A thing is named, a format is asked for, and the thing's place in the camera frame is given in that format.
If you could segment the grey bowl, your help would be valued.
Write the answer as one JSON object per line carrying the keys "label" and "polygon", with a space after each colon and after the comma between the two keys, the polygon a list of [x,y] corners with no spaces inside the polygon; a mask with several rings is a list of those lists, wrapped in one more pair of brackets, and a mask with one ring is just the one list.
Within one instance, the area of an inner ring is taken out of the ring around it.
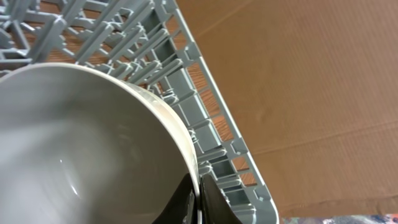
{"label": "grey bowl", "polygon": [[152,223],[197,156],[152,92],[92,68],[39,63],[1,78],[2,223]]}

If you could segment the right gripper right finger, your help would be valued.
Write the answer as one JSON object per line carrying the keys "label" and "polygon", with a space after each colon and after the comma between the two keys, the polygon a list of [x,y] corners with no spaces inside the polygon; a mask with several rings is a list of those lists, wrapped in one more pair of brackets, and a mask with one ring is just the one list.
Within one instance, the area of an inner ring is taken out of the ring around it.
{"label": "right gripper right finger", "polygon": [[204,224],[242,224],[209,174],[200,179],[200,205]]}

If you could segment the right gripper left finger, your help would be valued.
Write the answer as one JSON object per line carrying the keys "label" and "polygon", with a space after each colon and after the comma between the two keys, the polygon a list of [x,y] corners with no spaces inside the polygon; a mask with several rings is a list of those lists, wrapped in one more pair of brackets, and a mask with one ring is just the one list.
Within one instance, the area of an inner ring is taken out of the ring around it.
{"label": "right gripper left finger", "polygon": [[152,224],[192,224],[195,220],[196,196],[190,174],[186,174]]}

